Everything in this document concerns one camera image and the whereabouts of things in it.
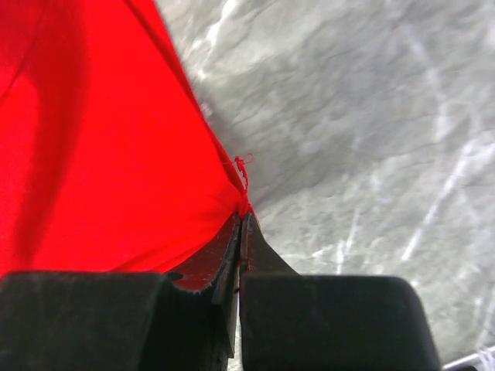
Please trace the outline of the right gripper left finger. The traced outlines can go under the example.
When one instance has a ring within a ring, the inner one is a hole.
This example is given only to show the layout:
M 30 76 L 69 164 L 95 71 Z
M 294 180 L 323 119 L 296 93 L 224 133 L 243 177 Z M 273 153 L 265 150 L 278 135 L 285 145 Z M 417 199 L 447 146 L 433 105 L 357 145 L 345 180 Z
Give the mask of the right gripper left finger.
M 169 272 L 169 279 L 194 294 L 211 290 L 212 303 L 220 305 L 233 282 L 240 231 L 241 218 L 234 213 L 209 243 Z

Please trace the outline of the red t-shirt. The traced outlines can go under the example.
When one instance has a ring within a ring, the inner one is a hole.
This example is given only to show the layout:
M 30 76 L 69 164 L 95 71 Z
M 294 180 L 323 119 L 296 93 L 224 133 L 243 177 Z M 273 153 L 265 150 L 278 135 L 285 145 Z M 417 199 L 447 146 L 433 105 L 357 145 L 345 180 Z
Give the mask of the red t-shirt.
M 251 210 L 153 1 L 1 3 L 1 272 L 168 271 Z

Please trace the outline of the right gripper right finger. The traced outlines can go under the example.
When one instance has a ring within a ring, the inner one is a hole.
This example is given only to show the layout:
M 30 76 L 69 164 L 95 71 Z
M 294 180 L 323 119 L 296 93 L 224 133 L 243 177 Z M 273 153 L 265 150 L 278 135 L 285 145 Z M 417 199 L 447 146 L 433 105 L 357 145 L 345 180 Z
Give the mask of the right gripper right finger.
M 244 216 L 241 229 L 240 274 L 247 272 L 298 275 L 265 240 L 253 213 Z

